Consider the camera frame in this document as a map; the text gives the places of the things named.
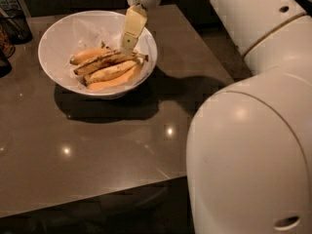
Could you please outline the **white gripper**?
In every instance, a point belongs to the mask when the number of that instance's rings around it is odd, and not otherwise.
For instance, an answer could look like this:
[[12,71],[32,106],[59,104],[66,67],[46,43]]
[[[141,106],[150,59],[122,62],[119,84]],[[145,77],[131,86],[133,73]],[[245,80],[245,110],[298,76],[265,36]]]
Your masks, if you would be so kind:
[[121,35],[121,51],[131,52],[137,45],[145,25],[147,23],[147,12],[160,5],[162,0],[127,0],[131,6],[125,15],[123,32]]

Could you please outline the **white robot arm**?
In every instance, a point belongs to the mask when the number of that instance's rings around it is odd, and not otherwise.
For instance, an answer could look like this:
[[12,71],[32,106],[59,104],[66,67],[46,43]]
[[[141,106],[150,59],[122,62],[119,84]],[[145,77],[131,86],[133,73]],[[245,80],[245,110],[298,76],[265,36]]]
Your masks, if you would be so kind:
[[196,234],[312,234],[312,17],[294,0],[209,0],[252,77],[196,112]]

